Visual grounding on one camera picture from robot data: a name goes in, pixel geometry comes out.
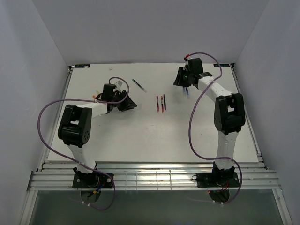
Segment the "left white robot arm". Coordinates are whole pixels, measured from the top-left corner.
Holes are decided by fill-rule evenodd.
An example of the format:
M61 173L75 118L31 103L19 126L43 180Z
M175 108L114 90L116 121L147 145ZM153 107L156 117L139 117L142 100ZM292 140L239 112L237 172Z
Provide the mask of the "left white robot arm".
M119 111L134 109L137 105L128 96L126 90L121 90L122 82L105 84L101 95L96 96L94 103L83 105L66 105L60 125L58 138L71 150L77 160L75 173L83 173L83 182L88 187L95 187L99 183L99 175L87 168L96 169L97 163L87 152L84 145L91 136L91 125L94 118L111 112L114 108Z

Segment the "orange red pen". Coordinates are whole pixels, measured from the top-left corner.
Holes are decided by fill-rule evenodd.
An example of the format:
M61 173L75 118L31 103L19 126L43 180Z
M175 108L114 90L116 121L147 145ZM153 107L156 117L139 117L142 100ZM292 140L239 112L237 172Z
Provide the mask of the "orange red pen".
M161 112L164 113L164 99L163 99L163 96L161 96Z

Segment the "dark blue pen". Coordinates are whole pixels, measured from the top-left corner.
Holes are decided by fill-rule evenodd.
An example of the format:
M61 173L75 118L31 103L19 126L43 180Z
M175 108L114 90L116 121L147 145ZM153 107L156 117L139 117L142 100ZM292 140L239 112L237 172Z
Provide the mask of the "dark blue pen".
M165 99L165 94L163 95L163 102L164 102L164 111L166 111L166 99Z

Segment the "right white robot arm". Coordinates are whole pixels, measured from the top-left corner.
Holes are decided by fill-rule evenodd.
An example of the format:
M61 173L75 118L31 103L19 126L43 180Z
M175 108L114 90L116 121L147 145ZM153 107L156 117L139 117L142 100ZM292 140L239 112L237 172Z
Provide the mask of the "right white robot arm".
M234 149L237 136L246 123L244 99L240 93L232 93L217 82L217 78L209 72L204 72L200 58L190 59L186 57L185 66L178 69L175 86L195 86L202 91L197 99L188 125L188 140L195 155L201 159L213 160L212 182L217 186L223 186L229 176L234 174ZM215 158L202 157L196 153L191 139L191 125L193 115L200 99L208 96L214 106L213 122L218 131L217 156Z

